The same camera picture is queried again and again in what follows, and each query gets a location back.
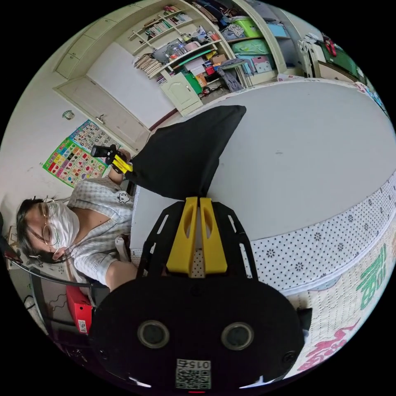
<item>cabinet door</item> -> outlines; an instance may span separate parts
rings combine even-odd
[[[130,14],[133,14],[134,12],[136,12],[139,9],[140,9],[139,7],[136,7],[136,6],[132,5],[132,4],[129,4],[129,5],[125,6],[125,7],[116,9],[115,11],[107,14],[105,16],[105,18],[109,19],[111,21],[114,21],[114,22],[119,22],[122,19],[124,19],[127,16],[129,16]]]
[[[81,59],[82,56],[88,51],[89,47],[95,42],[93,38],[90,38],[83,34],[71,47],[69,54],[74,57]]]
[[[59,66],[57,67],[57,72],[60,75],[64,76],[64,78],[69,78],[71,72],[74,70],[78,62],[78,58],[74,57],[71,54],[66,54]]]
[[[199,96],[181,73],[162,84],[161,89],[179,111],[200,102]]]
[[[94,40],[97,40],[102,34],[106,33],[114,25],[114,21],[102,18],[95,22],[95,24],[92,25],[84,34],[93,38]]]

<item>label sticker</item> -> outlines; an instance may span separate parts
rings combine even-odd
[[[85,324],[85,321],[78,320],[78,328],[81,333],[87,333],[87,325]]]
[[[211,389],[210,361],[177,359],[176,388]]]

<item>number chart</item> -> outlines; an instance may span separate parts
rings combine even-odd
[[[81,180],[102,177],[107,165],[67,138],[48,158],[43,168],[74,188]]]
[[[69,138],[89,152],[91,152],[93,146],[110,146],[115,144],[117,149],[120,147],[114,139],[102,131],[91,120],[85,121]],[[105,163],[104,158],[100,158],[99,160]]]

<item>red object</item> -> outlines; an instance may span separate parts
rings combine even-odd
[[[211,75],[215,72],[213,66],[208,67],[207,69],[205,69],[207,75]]]
[[[92,324],[92,305],[76,286],[66,286],[67,306],[78,331],[88,334]]]
[[[324,41],[327,51],[330,53],[330,55],[336,57],[337,52],[335,51],[335,46],[334,46],[333,40],[329,39],[326,36],[323,36],[323,41]]]

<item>hand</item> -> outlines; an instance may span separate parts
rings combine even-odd
[[[131,160],[131,154],[128,153],[128,151],[126,151],[126,150],[124,150],[122,148],[121,149],[119,148],[118,151],[125,155],[125,157],[127,158],[126,162],[129,162]]]

